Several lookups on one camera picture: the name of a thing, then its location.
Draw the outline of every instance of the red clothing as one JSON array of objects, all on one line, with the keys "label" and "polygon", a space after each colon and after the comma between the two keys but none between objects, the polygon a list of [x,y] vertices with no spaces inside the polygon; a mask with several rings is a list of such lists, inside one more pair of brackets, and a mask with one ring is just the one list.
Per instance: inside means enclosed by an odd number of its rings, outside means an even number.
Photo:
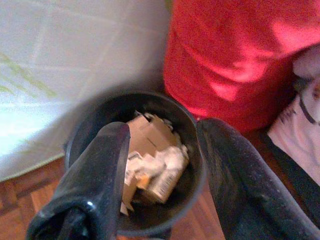
[{"label": "red clothing", "polygon": [[241,132],[274,121],[294,95],[292,56],[320,42],[320,0],[175,0],[166,91]]}]

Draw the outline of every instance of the trash can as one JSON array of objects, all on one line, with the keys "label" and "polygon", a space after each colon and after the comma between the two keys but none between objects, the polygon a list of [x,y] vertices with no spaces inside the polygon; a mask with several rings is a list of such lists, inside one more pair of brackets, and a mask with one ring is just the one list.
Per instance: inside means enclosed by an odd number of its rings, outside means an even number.
[{"label": "trash can", "polygon": [[155,114],[172,122],[188,149],[189,165],[165,204],[134,206],[130,216],[121,215],[117,233],[128,237],[152,236],[170,229],[191,208],[201,193],[206,170],[198,147],[196,122],[175,100],[154,92],[131,92],[106,100],[75,125],[66,144],[65,168],[83,153],[98,131],[112,122],[126,123],[135,111]]}]

